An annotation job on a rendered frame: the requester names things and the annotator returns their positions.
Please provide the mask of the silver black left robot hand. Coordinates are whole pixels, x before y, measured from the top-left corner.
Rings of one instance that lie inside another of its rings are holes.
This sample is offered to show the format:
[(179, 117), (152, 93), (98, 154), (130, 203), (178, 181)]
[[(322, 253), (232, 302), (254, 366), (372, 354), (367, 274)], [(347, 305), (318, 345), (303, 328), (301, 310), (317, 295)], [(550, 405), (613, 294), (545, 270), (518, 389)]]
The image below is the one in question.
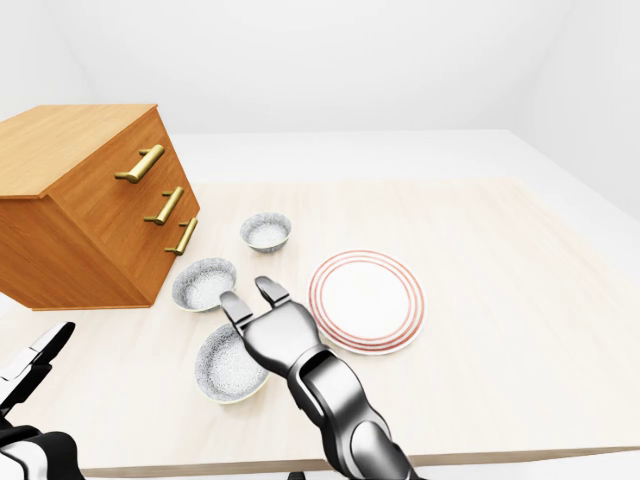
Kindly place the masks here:
[(75, 326), (74, 322), (55, 325), (0, 369), (0, 425), (7, 423), (9, 411), (24, 403), (48, 375), (50, 362), (70, 339)]

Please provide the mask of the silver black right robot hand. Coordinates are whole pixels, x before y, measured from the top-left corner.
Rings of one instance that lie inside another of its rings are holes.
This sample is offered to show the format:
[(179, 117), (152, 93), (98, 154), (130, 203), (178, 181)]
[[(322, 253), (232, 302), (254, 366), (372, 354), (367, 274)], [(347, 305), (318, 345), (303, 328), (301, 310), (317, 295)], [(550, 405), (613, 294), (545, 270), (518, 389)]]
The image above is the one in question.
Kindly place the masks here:
[(271, 309), (260, 315), (235, 293), (221, 294), (221, 307), (244, 342), (251, 357), (268, 371), (288, 378), (298, 364), (327, 349), (319, 337), (314, 318), (289, 292), (267, 276), (255, 285)]

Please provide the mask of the large patterned bowl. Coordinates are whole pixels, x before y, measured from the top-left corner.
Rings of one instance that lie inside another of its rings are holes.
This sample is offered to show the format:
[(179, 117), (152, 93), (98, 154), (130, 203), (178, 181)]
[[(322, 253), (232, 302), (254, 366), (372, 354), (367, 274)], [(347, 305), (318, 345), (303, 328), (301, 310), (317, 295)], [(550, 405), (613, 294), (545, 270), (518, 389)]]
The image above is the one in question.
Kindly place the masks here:
[(240, 335), (227, 323), (201, 345), (194, 375), (199, 390), (222, 404), (243, 401), (259, 391), (270, 373), (246, 351)]

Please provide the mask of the medium patterned bowl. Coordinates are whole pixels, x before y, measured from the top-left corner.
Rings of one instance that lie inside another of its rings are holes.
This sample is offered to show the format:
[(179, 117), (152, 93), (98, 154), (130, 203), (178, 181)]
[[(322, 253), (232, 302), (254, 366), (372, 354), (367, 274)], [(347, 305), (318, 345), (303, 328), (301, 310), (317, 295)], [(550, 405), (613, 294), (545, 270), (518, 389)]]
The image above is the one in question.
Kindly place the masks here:
[(175, 279), (172, 298), (181, 309), (206, 312), (220, 306), (220, 295), (232, 291), (237, 280), (235, 266), (222, 258), (205, 258), (185, 268)]

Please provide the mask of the white plate with red rings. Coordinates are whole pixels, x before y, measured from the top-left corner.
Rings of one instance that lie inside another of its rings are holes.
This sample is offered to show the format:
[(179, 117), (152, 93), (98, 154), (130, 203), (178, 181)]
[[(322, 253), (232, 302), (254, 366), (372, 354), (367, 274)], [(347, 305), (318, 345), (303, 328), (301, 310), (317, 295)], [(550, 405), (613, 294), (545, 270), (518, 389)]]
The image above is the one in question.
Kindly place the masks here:
[(307, 303), (328, 340), (362, 355), (407, 347), (427, 316), (418, 277), (395, 258), (366, 249), (325, 259), (308, 282)]

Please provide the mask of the small patterned bowl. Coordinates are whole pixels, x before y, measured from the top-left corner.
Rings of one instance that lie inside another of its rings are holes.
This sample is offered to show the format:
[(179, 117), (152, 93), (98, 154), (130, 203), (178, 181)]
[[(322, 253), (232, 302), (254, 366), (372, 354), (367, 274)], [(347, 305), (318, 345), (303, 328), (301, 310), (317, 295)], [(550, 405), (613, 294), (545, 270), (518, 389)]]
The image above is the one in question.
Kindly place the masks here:
[(291, 231), (291, 221), (285, 215), (278, 212), (261, 212), (243, 222), (240, 236), (253, 250), (271, 253), (286, 244)]

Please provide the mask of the small wooden drawer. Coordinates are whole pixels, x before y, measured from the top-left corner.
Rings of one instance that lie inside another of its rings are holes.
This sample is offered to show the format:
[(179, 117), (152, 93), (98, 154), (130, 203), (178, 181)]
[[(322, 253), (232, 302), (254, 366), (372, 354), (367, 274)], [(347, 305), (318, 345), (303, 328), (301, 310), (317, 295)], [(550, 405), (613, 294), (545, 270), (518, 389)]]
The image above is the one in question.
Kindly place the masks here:
[[(160, 226), (145, 222), (145, 216), (155, 216), (165, 204), (167, 198), (161, 193), (178, 186), (184, 193), (166, 223)], [(122, 187), (126, 190), (127, 202), (118, 210), (109, 246), (145, 303), (151, 305), (177, 257), (164, 248), (177, 245), (184, 231), (179, 223), (197, 217), (200, 207), (183, 175), (157, 179), (146, 176), (137, 184), (124, 181)]]

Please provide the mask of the medium wooden drawer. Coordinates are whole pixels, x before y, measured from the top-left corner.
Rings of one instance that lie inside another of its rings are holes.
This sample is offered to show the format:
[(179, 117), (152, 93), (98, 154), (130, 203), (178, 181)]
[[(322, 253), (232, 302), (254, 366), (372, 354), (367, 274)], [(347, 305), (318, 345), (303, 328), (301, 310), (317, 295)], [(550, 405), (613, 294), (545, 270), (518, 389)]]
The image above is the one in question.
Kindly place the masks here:
[(80, 194), (82, 219), (117, 265), (132, 277), (166, 271), (199, 204), (173, 146), (166, 139), (91, 174)]

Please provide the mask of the large wooden drawer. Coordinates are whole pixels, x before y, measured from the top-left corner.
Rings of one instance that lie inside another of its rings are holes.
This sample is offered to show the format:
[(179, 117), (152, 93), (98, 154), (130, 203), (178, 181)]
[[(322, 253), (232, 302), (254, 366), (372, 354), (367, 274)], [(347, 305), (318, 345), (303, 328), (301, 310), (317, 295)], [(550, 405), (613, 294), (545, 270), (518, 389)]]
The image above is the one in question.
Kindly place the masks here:
[(46, 193), (110, 248), (125, 235), (142, 243), (168, 230), (173, 209), (190, 209), (190, 186), (157, 107), (90, 110), (102, 112), (81, 123), (75, 164)]

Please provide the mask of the wooden cabinet with drawers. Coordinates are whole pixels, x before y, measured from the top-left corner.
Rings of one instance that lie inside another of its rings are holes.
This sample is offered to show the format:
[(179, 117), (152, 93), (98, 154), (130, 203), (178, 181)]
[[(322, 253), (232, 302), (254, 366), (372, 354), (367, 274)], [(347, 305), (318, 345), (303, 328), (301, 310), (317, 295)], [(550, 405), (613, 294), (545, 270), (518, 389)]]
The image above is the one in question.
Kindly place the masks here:
[(113, 255), (46, 193), (74, 166), (92, 105), (43, 105), (0, 122), (0, 293), (34, 310), (142, 308)]

